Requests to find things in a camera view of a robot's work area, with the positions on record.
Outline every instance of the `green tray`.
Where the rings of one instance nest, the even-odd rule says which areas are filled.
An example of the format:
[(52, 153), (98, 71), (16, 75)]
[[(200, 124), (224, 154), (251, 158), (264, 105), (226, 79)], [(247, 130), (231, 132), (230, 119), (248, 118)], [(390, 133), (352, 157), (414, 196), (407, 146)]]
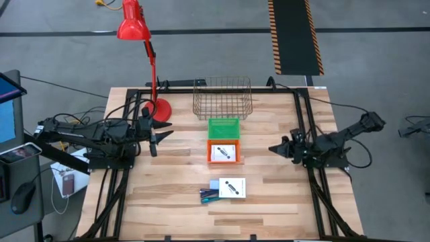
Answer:
[(238, 118), (210, 118), (208, 138), (210, 140), (237, 140), (241, 138)]

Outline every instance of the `concrete floor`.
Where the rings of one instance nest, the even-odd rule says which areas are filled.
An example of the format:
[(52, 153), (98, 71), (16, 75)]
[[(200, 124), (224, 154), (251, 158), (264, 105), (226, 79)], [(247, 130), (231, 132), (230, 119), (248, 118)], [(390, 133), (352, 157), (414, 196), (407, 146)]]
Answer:
[[(266, 1), (141, 1), (155, 29), (269, 27)], [(427, 0), (310, 0), (317, 28), (430, 26)], [(0, 32), (116, 30), (122, 12), (96, 7), (93, 1), (11, 1), (0, 18)], [(318, 34), (325, 76), (315, 85), (329, 88), (331, 100), (376, 111), (387, 125), (363, 134), (374, 156), (368, 169), (351, 169), (353, 189), (366, 235), (373, 238), (428, 241), (430, 151), (422, 134), (399, 138), (407, 115), (429, 115), (430, 33)], [(263, 85), (270, 75), (284, 85), (303, 85), (302, 77), (275, 76), (269, 34), (154, 36), (161, 79), (200, 75), (247, 75)], [(0, 38), (0, 71), (107, 95), (110, 87), (142, 86), (150, 77), (144, 48), (115, 36)], [(106, 100), (23, 79), (24, 125), (59, 112), (80, 112)], [(339, 128), (360, 113), (333, 107)], [(367, 159), (361, 148), (351, 162)], [(73, 196), (66, 214), (49, 214), (44, 232), (67, 239), (79, 217), (83, 196)], [(0, 239), (31, 241), (32, 228)]]

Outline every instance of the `wire basket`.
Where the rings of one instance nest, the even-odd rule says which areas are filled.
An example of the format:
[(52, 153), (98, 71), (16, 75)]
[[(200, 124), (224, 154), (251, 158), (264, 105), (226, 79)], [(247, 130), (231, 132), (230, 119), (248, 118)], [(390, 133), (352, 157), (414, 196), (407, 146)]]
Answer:
[[(204, 79), (207, 86), (199, 86)], [(199, 77), (194, 80), (193, 112), (200, 120), (239, 118), (253, 112), (251, 80), (248, 77)]]

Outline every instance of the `wooden table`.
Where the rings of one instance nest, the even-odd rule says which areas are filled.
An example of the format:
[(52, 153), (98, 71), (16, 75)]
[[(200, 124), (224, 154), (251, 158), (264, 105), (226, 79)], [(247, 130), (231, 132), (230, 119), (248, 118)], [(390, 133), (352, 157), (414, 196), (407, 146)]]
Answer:
[[(126, 91), (111, 89), (106, 113), (124, 104)], [(329, 100), (326, 89), (310, 87), (309, 93)], [(298, 127), (293, 95), (253, 94), (253, 113), (241, 121), (242, 162), (238, 165), (207, 164), (208, 122), (193, 114), (192, 94), (160, 97), (173, 108), (169, 120), (173, 125), (164, 130), (175, 132), (157, 147), (158, 157), (151, 157), (148, 143), (142, 143), (142, 153), (130, 171), (121, 240), (164, 239), (165, 235), (172, 239), (249, 239), (250, 234), (258, 239), (318, 238), (305, 168), (267, 150)], [(311, 102), (317, 125), (325, 132), (337, 130), (331, 106)], [(307, 123), (304, 104), (302, 108)], [(122, 110), (114, 114), (112, 117), (121, 117)], [(363, 233), (349, 178), (338, 169), (326, 171), (333, 205), (353, 230)], [(91, 174), (77, 235), (94, 221), (103, 173)], [(209, 180), (219, 177), (245, 177), (247, 198), (200, 204), (199, 189), (208, 188)], [(100, 210), (108, 184), (107, 178)], [(327, 212), (321, 207), (329, 234)], [(116, 209), (111, 213), (108, 235), (113, 233), (115, 214)]]

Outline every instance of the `white card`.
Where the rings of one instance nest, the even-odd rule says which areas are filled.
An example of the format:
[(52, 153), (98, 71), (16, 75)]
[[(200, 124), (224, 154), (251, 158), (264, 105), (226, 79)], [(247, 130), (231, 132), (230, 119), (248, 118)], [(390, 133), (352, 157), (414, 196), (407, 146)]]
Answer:
[(246, 198), (245, 178), (220, 178), (220, 198)]
[(211, 161), (236, 161), (235, 145), (212, 145)]

